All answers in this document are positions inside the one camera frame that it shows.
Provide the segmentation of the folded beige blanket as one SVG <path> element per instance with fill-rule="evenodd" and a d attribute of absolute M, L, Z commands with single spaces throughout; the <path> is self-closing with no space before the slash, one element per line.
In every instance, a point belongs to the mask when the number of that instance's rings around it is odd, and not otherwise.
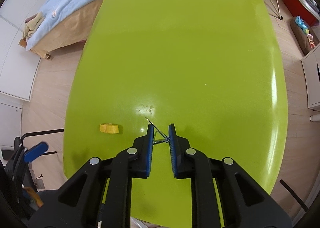
<path fill-rule="evenodd" d="M 25 20 L 25 26 L 23 30 L 23 39 L 29 39 L 39 28 L 39 26 L 44 21 L 45 17 L 43 16 L 42 12 L 39 12 Z"/>

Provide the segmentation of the blue toy in pet bed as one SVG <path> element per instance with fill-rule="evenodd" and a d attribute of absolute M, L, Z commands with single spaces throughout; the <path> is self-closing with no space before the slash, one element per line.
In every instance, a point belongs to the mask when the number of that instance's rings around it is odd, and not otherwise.
<path fill-rule="evenodd" d="M 308 26 L 300 16 L 296 16 L 295 23 L 306 35 L 310 33 Z"/>

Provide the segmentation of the green coffee table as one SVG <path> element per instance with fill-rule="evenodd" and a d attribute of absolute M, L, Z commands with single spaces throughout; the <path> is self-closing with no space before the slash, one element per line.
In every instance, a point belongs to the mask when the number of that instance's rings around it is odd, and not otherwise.
<path fill-rule="evenodd" d="M 86 42 L 66 115 L 67 176 L 91 156 L 111 158 L 150 119 L 206 156 L 233 158 L 267 192 L 287 133 L 281 52 L 263 0 L 164 0 L 125 22 L 105 5 Z M 102 133 L 100 124 L 119 126 Z"/>

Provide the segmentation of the red storage box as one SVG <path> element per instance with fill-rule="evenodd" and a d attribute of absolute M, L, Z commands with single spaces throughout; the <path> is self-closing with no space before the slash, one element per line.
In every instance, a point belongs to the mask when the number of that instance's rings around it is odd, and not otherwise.
<path fill-rule="evenodd" d="M 293 17 L 300 16 L 309 26 L 319 22 L 319 14 L 305 0 L 283 0 Z"/>

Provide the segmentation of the blue binder clip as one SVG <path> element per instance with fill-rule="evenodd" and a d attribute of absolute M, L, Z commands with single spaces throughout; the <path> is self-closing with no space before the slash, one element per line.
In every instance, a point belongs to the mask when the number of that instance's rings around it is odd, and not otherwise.
<path fill-rule="evenodd" d="M 164 134 L 150 119 L 148 119 L 147 117 L 145 118 L 148 123 L 150 123 L 154 130 L 154 134 L 153 134 L 153 145 L 158 145 L 161 143 L 169 143 L 169 137 Z M 156 135 L 160 134 L 160 136 L 162 137 L 161 139 L 156 139 Z"/>

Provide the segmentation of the white drawer cabinet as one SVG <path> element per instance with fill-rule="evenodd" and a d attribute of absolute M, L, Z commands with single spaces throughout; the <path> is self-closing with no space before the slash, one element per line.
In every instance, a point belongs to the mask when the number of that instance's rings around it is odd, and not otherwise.
<path fill-rule="evenodd" d="M 306 82 L 308 108 L 319 111 L 320 105 L 320 74 L 319 74 L 319 44 L 302 58 L 302 67 Z"/>

